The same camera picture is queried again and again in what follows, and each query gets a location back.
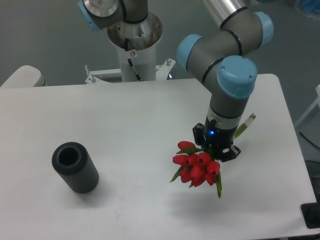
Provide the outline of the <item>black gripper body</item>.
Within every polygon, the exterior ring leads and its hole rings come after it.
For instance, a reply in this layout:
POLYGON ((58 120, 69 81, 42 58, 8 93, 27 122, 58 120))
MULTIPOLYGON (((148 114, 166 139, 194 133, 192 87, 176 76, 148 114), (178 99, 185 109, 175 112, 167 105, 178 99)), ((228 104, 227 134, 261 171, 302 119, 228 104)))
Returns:
POLYGON ((222 121, 215 118, 209 120, 207 117, 203 125, 207 143, 204 149, 211 151, 213 155, 219 155, 221 151, 227 152, 228 148, 234 146, 233 137, 238 128, 238 122, 227 118, 223 118, 222 121))

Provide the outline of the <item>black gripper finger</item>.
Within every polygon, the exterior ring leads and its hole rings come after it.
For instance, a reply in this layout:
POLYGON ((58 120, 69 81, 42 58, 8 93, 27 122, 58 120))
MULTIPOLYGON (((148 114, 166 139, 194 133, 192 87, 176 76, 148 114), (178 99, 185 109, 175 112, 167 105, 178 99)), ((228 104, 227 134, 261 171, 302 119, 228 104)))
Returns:
POLYGON ((232 145, 230 148, 227 148, 226 152, 221 151, 218 156, 218 160, 221 162, 228 162, 234 160, 241 153, 240 148, 235 145, 232 145))
POLYGON ((202 123, 197 123, 192 128, 192 133, 194 137, 194 142, 197 146, 202 147, 203 149, 207 147, 204 125, 202 123))

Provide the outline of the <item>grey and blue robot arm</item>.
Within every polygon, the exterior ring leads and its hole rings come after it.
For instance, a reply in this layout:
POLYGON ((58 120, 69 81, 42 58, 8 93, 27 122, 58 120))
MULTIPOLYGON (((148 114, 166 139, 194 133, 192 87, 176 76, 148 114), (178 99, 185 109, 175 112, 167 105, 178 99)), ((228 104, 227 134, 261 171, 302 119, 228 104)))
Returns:
MULTIPOLYGON (((257 78, 246 54, 269 43, 274 34, 270 17, 250 11, 241 0, 206 0, 219 27, 212 38, 185 37, 177 48, 179 64, 210 93, 204 124, 193 128, 195 143, 222 162, 235 159, 240 149, 235 133, 257 78)), ((163 26, 145 0, 81 0, 78 7, 91 30, 107 30, 116 46, 123 82, 156 79, 155 46, 163 26)))

